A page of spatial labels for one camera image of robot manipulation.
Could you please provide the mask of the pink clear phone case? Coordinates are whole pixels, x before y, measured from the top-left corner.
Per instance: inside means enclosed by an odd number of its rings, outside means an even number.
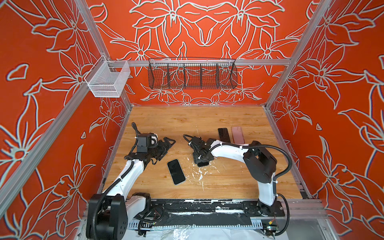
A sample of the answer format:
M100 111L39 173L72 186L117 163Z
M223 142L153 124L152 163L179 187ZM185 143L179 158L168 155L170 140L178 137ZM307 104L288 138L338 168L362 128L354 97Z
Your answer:
M231 127L233 141L235 144L245 144L244 134L240 126Z

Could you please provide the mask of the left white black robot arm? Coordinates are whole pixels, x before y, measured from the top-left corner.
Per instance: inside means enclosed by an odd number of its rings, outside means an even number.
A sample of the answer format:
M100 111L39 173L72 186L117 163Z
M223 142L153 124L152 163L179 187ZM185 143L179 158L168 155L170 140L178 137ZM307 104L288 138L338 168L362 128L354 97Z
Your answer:
M150 195L128 194L138 177L153 160L160 161L176 143L152 135L148 143L136 138L136 152L125 156L126 165L115 181L101 194L94 194L88 207L86 237L91 240L121 240L129 222L150 207Z

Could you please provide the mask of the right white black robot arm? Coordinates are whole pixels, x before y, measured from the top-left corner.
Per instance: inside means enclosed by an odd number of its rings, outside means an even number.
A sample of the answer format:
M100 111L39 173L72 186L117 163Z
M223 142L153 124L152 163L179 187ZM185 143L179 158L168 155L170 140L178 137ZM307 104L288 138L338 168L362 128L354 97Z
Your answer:
M227 158L244 163L251 176L258 182L261 205L271 207L276 201L276 158L261 143L253 141L250 145L237 145L198 137L186 137L188 146L193 150L194 163L205 167L216 158Z

